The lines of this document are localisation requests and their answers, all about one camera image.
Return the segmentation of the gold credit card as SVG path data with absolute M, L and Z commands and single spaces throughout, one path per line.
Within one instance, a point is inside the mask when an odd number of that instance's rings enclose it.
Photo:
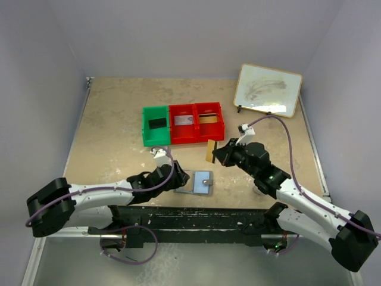
M 204 114 L 198 114 L 199 118 L 206 118 L 206 117 L 217 117 L 216 113 L 204 113 Z
M 212 139 L 209 139 L 207 142 L 207 150 L 206 150 L 206 155 L 205 155 L 205 160 L 209 163 L 214 164 L 215 163 L 215 155 L 214 151 L 218 147 L 218 142 Z

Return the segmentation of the red bin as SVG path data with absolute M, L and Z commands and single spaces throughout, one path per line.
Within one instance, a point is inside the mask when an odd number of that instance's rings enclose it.
M 170 138 L 172 145 L 197 143 L 196 113 L 193 104 L 176 104 L 168 107 L 170 119 Z M 193 124 L 185 126 L 175 126 L 174 116 L 193 115 Z
M 225 125 L 222 109 L 219 102 L 203 102 L 195 104 L 196 125 L 198 126 L 199 142 L 207 142 L 209 139 L 223 141 L 225 137 Z M 212 124 L 199 124 L 198 114 L 216 113 L 218 122 Z

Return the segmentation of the grey leather card holder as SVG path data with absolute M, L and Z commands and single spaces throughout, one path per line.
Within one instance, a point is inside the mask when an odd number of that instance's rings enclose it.
M 175 193 L 190 195 L 211 195 L 214 186 L 214 177 L 212 171 L 206 170 L 185 170 L 189 175 L 186 185 L 175 189 Z

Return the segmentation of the green bin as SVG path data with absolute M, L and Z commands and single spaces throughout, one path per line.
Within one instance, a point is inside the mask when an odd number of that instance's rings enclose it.
M 148 120 L 165 117 L 167 127 L 150 130 Z M 142 109 L 142 140 L 145 147 L 156 145 L 170 145 L 170 121 L 168 106 L 144 107 Z

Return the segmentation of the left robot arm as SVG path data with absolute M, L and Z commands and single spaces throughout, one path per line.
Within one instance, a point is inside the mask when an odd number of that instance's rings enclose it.
M 123 225 L 117 206 L 145 203 L 164 191 L 185 186 L 189 178 L 174 161 L 108 184 L 84 186 L 69 184 L 66 178 L 54 179 L 27 199 L 26 226 L 36 238 L 82 226 L 115 234 Z

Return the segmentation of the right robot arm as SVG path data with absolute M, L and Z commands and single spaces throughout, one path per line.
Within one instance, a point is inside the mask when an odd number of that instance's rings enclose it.
M 213 159 L 225 167 L 240 168 L 261 193 L 277 200 L 265 212 L 266 229 L 302 235 L 325 248 L 345 269 L 358 272 L 379 244 L 369 216 L 337 207 L 295 183 L 271 163 L 263 144 L 236 141 L 233 138 L 213 149 Z

